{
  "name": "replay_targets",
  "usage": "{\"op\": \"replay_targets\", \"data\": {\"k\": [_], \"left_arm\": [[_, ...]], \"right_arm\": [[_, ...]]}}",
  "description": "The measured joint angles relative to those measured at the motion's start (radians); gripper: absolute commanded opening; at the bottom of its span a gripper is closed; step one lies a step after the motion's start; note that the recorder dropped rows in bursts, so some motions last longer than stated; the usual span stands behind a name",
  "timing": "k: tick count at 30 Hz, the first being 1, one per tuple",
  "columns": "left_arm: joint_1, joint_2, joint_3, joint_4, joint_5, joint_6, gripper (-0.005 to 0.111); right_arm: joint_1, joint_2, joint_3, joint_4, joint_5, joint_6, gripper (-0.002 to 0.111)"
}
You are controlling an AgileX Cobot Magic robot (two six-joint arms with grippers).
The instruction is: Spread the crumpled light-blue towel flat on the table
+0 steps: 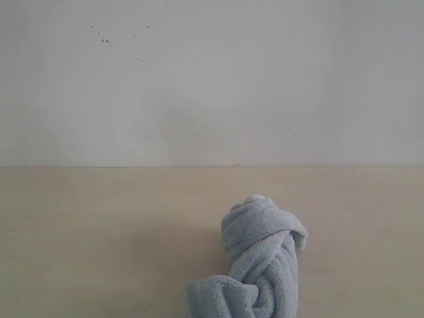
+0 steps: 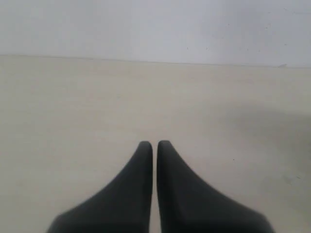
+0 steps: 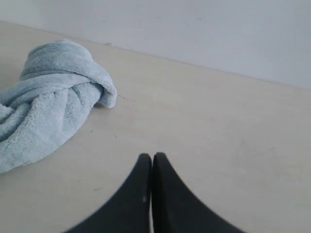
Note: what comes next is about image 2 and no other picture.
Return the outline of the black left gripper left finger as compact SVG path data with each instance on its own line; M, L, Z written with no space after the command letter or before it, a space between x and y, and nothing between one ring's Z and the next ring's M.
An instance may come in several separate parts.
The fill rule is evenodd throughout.
M120 173L101 191L60 214L50 233L147 233L153 193L153 150L142 141Z

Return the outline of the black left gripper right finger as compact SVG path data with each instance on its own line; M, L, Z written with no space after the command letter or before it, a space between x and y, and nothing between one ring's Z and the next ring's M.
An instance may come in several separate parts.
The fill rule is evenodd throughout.
M273 233L267 218L200 178L172 143L157 146L157 196L163 233Z

